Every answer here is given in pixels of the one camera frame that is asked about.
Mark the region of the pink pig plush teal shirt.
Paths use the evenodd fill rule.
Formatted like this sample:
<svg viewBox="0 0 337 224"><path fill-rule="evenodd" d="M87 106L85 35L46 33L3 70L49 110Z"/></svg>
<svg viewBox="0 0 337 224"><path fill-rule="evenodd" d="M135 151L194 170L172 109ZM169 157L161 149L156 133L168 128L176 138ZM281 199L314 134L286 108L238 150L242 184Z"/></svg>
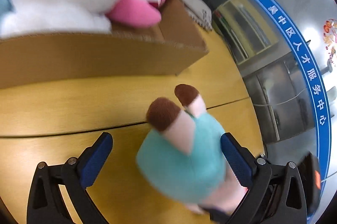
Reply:
<svg viewBox="0 0 337 224"><path fill-rule="evenodd" d="M222 125L207 112L196 88L174 90L181 106L165 97L149 106L151 130L136 155L149 184L163 195L201 214L219 210L231 215L247 193L221 150Z"/></svg>

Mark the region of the light blue plush toy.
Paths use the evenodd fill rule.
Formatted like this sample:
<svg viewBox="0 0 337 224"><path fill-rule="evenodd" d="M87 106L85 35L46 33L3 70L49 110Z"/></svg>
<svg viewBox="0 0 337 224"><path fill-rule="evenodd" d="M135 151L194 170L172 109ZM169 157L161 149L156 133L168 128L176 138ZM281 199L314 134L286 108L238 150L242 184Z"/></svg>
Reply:
<svg viewBox="0 0 337 224"><path fill-rule="evenodd" d="M0 18L2 19L4 15L11 12L13 6L11 0L0 0Z"/></svg>

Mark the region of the brown cardboard box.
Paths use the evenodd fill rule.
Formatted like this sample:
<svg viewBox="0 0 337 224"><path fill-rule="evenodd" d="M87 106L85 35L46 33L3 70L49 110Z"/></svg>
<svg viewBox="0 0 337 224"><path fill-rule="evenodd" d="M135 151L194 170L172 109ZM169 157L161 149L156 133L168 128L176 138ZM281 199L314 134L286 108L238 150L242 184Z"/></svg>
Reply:
<svg viewBox="0 0 337 224"><path fill-rule="evenodd" d="M147 29L26 35L1 42L1 88L58 80L179 74L209 52L180 0Z"/></svg>

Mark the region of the grey patterned cloth bag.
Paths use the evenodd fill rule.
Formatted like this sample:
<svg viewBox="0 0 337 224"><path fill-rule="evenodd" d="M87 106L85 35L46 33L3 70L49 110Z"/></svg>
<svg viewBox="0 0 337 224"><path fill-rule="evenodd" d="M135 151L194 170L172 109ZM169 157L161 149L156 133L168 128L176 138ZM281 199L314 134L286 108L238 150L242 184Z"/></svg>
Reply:
<svg viewBox="0 0 337 224"><path fill-rule="evenodd" d="M181 0L188 15L206 31L212 31L211 9L202 0Z"/></svg>

